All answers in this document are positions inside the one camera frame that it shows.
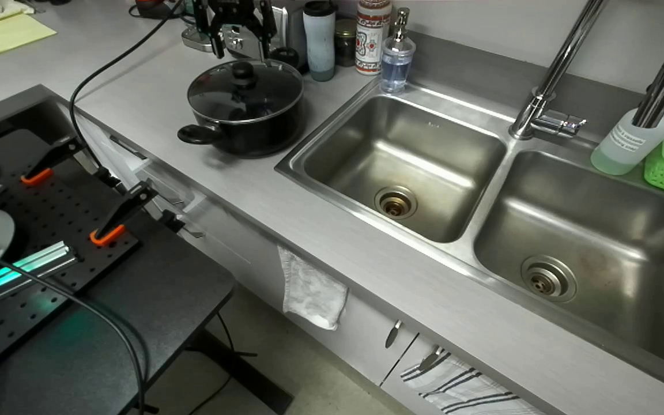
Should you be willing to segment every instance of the sink basin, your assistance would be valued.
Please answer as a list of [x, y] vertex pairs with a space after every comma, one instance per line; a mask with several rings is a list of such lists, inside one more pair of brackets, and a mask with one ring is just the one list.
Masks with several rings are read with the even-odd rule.
[[475, 239], [497, 274], [664, 357], [664, 199], [523, 151]]
[[503, 155], [500, 140], [375, 96], [305, 160], [305, 171], [428, 239], [452, 243]]

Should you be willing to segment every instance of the orange clip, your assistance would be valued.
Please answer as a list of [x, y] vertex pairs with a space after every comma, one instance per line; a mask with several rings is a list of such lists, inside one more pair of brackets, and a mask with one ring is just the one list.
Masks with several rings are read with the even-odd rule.
[[115, 226], [114, 230], [109, 230], [105, 237], [98, 237], [98, 230], [93, 230], [90, 234], [89, 234], [89, 239], [95, 244], [95, 246], [99, 246], [99, 248], [105, 248], [105, 246], [109, 246], [112, 243], [115, 243], [115, 239], [121, 239], [121, 234], [124, 234], [128, 233], [128, 226]]
[[54, 177], [54, 168], [45, 168], [43, 173], [32, 175], [32, 177], [21, 175], [18, 180], [21, 180], [26, 187], [39, 187], [39, 184], [45, 184], [48, 177]]

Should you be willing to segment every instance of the wall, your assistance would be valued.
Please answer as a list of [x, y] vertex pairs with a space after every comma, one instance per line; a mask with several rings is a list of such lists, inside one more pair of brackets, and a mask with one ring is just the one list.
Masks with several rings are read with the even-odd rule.
[[[356, 13], [356, 0], [339, 0]], [[546, 66], [584, 0], [394, 0], [431, 36]], [[664, 0], [606, 0], [573, 73], [644, 93], [664, 63]]]

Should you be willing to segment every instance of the pot lid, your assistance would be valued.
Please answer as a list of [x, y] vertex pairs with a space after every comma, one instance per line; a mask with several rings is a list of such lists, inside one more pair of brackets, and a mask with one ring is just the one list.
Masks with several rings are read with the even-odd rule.
[[272, 118], [303, 100], [303, 75], [278, 60], [233, 60], [203, 72], [189, 85], [197, 116], [216, 123]]

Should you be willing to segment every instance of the floor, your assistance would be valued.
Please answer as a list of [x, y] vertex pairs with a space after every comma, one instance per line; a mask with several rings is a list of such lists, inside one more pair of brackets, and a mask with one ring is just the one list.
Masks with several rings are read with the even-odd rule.
[[[239, 289], [222, 316], [229, 322], [236, 347], [259, 353], [247, 357], [247, 361], [295, 397], [286, 415], [408, 412], [252, 293]], [[218, 317], [211, 330], [218, 339], [224, 339]], [[163, 415], [189, 415], [224, 380], [226, 373], [212, 360], [199, 353], [182, 353], [151, 387], [149, 400], [160, 405]], [[199, 415], [272, 415], [272, 411], [231, 380]]]

